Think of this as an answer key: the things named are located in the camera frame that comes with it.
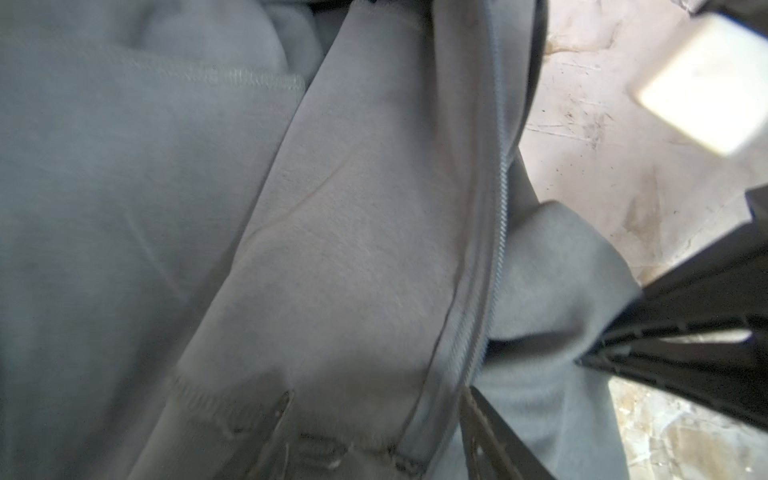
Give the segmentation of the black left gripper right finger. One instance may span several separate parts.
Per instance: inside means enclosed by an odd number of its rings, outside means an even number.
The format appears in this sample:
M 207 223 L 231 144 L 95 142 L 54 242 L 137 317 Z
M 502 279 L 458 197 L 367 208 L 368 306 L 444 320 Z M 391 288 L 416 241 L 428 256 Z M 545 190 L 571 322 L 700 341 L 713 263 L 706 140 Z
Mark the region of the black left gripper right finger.
M 474 386 L 462 391 L 459 420 L 470 479 L 554 480 Z

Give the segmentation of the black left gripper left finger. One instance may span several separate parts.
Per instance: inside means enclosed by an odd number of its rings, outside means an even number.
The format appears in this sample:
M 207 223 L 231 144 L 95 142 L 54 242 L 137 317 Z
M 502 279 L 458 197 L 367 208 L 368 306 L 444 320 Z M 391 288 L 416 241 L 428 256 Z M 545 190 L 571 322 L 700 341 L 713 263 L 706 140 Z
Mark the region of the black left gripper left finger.
M 294 392 L 283 394 L 214 479 L 290 479 Z

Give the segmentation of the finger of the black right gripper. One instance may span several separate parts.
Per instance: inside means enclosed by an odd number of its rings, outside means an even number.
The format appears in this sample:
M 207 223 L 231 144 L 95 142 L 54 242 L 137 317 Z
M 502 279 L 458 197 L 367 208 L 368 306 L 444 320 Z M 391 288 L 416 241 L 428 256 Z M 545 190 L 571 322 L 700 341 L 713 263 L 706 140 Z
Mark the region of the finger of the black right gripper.
M 581 366 L 767 426 L 767 188 L 751 219 L 643 290 Z

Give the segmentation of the grey zip-up jacket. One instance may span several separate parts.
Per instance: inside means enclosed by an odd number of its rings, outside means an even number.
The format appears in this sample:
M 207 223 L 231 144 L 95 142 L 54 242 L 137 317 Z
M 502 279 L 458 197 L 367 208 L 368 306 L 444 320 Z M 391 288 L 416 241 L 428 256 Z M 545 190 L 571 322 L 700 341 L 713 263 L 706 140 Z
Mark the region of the grey zip-up jacket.
M 465 479 L 474 386 L 628 475 L 576 363 L 639 288 L 519 140 L 544 1 L 5 1 L 1 475 Z

